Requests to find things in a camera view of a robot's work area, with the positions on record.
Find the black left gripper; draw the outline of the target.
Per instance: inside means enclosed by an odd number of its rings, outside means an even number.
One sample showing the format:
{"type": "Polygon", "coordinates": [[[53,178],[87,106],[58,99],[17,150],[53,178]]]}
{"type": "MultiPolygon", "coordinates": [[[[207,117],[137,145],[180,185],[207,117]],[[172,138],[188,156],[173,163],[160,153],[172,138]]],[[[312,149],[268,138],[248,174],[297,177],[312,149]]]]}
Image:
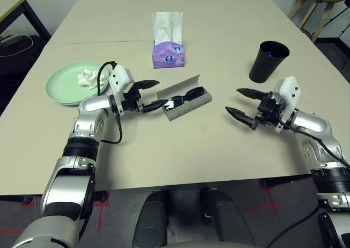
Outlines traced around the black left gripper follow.
{"type": "Polygon", "coordinates": [[[135,82],[127,93],[123,93],[124,100],[122,101],[122,108],[124,111],[142,111],[142,113],[149,113],[163,107],[168,99],[160,99],[151,102],[148,105],[143,105],[140,102],[141,94],[139,90],[145,90],[158,85],[160,82],[156,80],[142,80],[135,82]]]}

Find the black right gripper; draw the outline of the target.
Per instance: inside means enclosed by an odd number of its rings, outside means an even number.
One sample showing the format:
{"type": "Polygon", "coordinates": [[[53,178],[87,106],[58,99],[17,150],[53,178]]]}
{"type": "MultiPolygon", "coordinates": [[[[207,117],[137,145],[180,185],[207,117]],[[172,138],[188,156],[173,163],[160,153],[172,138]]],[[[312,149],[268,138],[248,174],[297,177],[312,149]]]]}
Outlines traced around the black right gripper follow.
{"type": "Polygon", "coordinates": [[[248,98],[260,100],[260,104],[258,105],[258,113],[254,119],[236,108],[225,107],[226,111],[232,117],[247,125],[250,129],[256,129],[258,125],[266,124],[274,127],[278,126],[284,105],[278,104],[276,99],[272,98],[271,92],[263,93],[251,88],[238,88],[237,92],[248,98]]]}

